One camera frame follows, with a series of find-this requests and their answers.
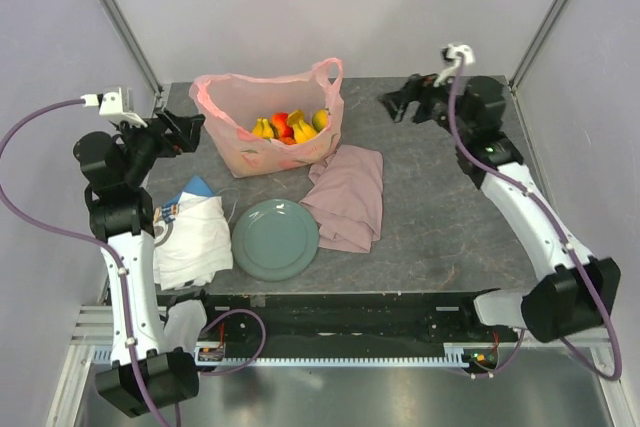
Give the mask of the pink plastic bag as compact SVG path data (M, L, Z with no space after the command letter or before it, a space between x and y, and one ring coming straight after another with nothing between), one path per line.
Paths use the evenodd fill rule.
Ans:
M244 178L311 165L332 154L341 140L343 79L343 62L328 58L307 72L275 78L200 76L189 96L231 174ZM328 112L328 125L305 143L287 145L252 133L259 118L300 110L310 119L321 109Z

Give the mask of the single yellow banana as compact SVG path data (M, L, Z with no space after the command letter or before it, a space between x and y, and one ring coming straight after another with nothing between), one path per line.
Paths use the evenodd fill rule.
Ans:
M258 118L256 120L256 124L252 129L252 134L256 137L267 140L276 138L276 130L266 118Z

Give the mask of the green-yellow mango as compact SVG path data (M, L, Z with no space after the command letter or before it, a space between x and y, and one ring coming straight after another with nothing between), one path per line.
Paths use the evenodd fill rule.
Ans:
M321 109L314 113L312 117L312 126L317 132L324 130L329 123L329 111Z

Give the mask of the red-yellow apple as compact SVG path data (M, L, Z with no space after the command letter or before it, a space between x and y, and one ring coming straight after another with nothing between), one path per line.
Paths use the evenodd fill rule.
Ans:
M289 114L286 112L274 113L271 116L271 125L274 129L275 136L278 139L293 137L293 129L287 123L288 117Z

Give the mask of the orange tangerine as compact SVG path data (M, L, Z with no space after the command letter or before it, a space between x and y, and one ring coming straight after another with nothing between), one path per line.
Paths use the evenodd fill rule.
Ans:
M296 145L297 142L293 137L280 137L278 139L280 142L282 142L285 145Z

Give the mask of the yellow banana bunch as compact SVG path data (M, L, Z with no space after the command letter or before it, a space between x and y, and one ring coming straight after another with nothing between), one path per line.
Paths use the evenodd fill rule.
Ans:
M318 135L318 132L306 122L305 114L301 110L290 113L286 123L293 130L293 137L297 144L306 143Z

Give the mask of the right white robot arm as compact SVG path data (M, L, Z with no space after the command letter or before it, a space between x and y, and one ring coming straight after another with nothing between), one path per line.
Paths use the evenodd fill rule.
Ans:
M418 105L414 123L434 121L463 143L456 151L461 170L508 222L534 268L537 284L530 292L490 290L458 315L458 328L477 341L494 326L528 330L540 342L551 342L604 325L620 282L611 258L598 259L575 238L532 178L524 158L502 130L506 109L503 86L476 76L455 96L456 118L449 118L449 85L437 86L435 75L414 74L397 91L379 95L394 122L411 103Z

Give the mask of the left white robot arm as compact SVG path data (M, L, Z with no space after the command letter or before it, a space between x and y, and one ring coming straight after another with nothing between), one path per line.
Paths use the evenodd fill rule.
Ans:
M92 240L105 259L113 314L111 367L96 377L98 394L130 418L177 406L199 392L198 340L219 329L219 316L190 298L159 312L153 274L153 201L142 182L159 158L194 152L204 117L161 110L139 126L120 123L116 135L91 132L73 155L88 181L85 203Z

